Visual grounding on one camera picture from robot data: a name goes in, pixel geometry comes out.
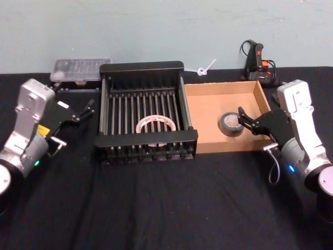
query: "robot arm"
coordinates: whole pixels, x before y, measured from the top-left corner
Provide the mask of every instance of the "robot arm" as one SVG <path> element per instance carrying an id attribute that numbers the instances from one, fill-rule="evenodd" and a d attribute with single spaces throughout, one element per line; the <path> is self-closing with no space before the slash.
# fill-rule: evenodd
<path id="1" fill-rule="evenodd" d="M 239 123 L 253 134 L 268 135 L 278 143 L 283 158 L 292 164 L 304 185 L 318 193 L 320 215 L 333 221 L 333 165 L 315 131 L 309 86 L 304 81 L 295 80 L 280 86 L 277 94 L 281 109 L 254 120 L 239 107 Z"/>
<path id="2" fill-rule="evenodd" d="M 55 153 L 66 145 L 55 137 L 61 127 L 78 126 L 89 118 L 94 113 L 93 102 L 91 100 L 83 112 L 77 114 L 69 105 L 56 103 L 55 92 L 36 80 L 30 79 L 21 86 L 15 127 L 0 151 L 0 214 L 16 198 L 24 179 L 49 151 L 49 143 L 58 143 Z"/>
<path id="3" fill-rule="evenodd" d="M 34 79 L 21 86 L 15 127 L 0 152 L 0 213 L 20 189 L 35 161 L 48 151 L 47 142 L 36 132 L 54 98 L 54 91 Z"/>

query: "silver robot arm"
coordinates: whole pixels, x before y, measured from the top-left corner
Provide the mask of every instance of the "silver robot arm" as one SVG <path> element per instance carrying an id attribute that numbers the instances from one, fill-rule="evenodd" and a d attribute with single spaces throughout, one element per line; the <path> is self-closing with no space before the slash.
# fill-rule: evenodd
<path id="1" fill-rule="evenodd" d="M 281 108 L 290 118 L 295 138 L 284 145 L 283 157 L 294 165 L 307 188 L 318 192 L 317 209 L 333 221 L 333 164 L 315 131 L 308 83 L 295 80 L 277 89 Z"/>
<path id="2" fill-rule="evenodd" d="M 54 98 L 53 90 L 34 79 L 20 88 L 15 127 L 0 152 L 0 214 L 22 186 L 35 162 L 48 151 L 48 143 L 37 133 L 37 126 Z"/>

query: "black table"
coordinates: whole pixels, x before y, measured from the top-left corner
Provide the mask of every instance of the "black table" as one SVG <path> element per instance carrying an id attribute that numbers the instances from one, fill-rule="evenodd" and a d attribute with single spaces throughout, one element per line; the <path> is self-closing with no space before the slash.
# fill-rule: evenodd
<path id="1" fill-rule="evenodd" d="M 316 131 L 333 160 L 333 68 L 280 68 L 282 80 L 310 85 Z M 237 81 L 241 70 L 187 73 L 185 83 Z M 0 75 L 0 145 L 15 122 L 19 86 L 49 74 Z M 267 99 L 273 90 L 265 90 Z M 98 92 L 58 94 L 80 110 Z M 66 150 L 43 158 L 21 196 L 0 217 L 0 249 L 333 249 L 333 226 L 319 219 L 316 195 L 282 167 L 267 181 L 263 152 L 197 155 L 101 167 L 93 157 L 98 116 L 61 138 Z"/>

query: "white cable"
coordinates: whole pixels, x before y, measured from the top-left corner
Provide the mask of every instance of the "white cable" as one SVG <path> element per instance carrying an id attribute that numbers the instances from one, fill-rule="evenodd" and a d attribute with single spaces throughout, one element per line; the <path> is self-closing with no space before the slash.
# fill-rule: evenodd
<path id="1" fill-rule="evenodd" d="M 216 62 L 216 59 L 212 60 L 212 62 L 206 67 L 206 69 L 204 68 L 199 68 L 199 69 L 184 69 L 184 71 L 189 71 L 189 72 L 194 72 L 197 73 L 198 76 L 205 76 L 207 75 L 207 71 L 213 66 L 213 64 Z"/>
<path id="2" fill-rule="evenodd" d="M 275 158 L 275 156 L 273 155 L 273 153 L 271 151 L 271 149 L 276 148 L 278 145 L 279 145 L 278 143 L 272 143 L 268 146 L 263 147 L 263 150 L 267 151 L 275 162 L 274 165 L 272 166 L 271 170 L 270 170 L 270 174 L 268 175 L 268 181 L 271 185 L 276 185 L 280 180 L 280 165 L 279 165 L 279 162 L 277 161 L 277 159 Z M 273 169 L 274 169 L 275 166 L 276 166 L 276 169 L 277 169 L 277 177 L 276 177 L 276 181 L 273 182 L 272 181 L 272 173 L 273 173 Z"/>
<path id="3" fill-rule="evenodd" d="M 275 156 L 273 155 L 272 151 L 270 149 L 267 149 L 266 151 L 271 155 L 271 157 L 275 161 L 275 164 L 272 166 L 272 168 L 270 170 L 270 174 L 268 175 L 268 181 L 271 185 L 276 185 L 280 180 L 280 165 L 279 165 L 279 162 L 277 161 L 277 159 L 275 158 Z M 276 177 L 275 182 L 273 182 L 272 181 L 272 173 L 273 173 L 273 169 L 274 169 L 275 166 L 276 166 L 276 170 L 277 170 L 277 177 Z"/>

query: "cardboard box tray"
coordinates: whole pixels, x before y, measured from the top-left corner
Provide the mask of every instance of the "cardboard box tray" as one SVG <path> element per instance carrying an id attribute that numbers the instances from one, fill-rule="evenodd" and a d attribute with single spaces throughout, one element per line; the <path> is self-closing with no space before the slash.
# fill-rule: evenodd
<path id="1" fill-rule="evenodd" d="M 226 136 L 219 128 L 221 117 L 238 113 L 239 106 L 252 118 L 270 111 L 258 82 L 186 84 L 185 89 L 192 126 L 199 133 L 198 154 L 262 150 L 271 143 L 268 136 L 253 135 L 246 128 L 237 137 Z"/>

